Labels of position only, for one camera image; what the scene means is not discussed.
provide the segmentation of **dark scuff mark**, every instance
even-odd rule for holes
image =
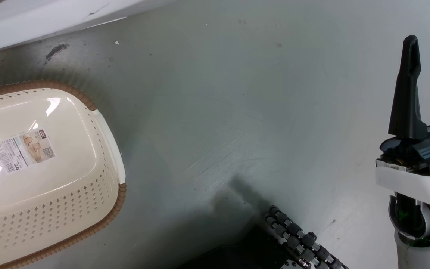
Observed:
[[[48,53],[48,55],[46,55],[46,63],[48,63],[54,55],[56,55],[56,54],[60,53],[61,51],[63,51],[63,50],[65,50],[65,49],[67,49],[68,47],[69,47],[69,44],[59,44],[59,45],[55,46],[55,47],[54,47],[54,48],[53,48],[53,49]]]
[[[328,224],[328,226],[326,226],[326,228],[324,228],[324,230],[323,230],[323,232],[329,227],[329,226],[331,226],[333,223],[335,223],[336,222],[336,219],[333,219],[333,221],[330,223],[330,224]]]
[[[98,9],[98,10],[96,10],[96,11],[94,11],[94,12],[89,13],[89,15],[87,15],[87,16],[86,16],[84,19],[82,19],[82,20],[87,19],[87,17],[89,17],[90,15],[94,15],[94,14],[96,14],[97,12],[101,11],[104,7],[108,6],[109,4],[110,4],[110,3],[107,3],[107,4],[103,5],[100,9]]]

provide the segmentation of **floor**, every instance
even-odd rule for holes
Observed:
[[[271,204],[349,267],[396,268],[374,160],[409,34],[430,124],[430,0],[179,0],[0,51],[0,85],[92,97],[127,171],[108,228],[27,268],[174,268]]]

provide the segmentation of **robotic arm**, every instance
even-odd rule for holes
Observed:
[[[376,160],[376,183],[394,191],[389,218],[400,269],[430,268],[430,126],[420,118],[416,36],[404,40],[388,133]]]

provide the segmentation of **laundry basket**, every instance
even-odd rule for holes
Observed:
[[[84,93],[53,81],[0,87],[0,268],[97,233],[125,185],[117,144]]]

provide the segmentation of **barcode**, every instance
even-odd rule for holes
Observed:
[[[8,173],[16,171],[7,153],[0,153],[0,162],[3,163]]]

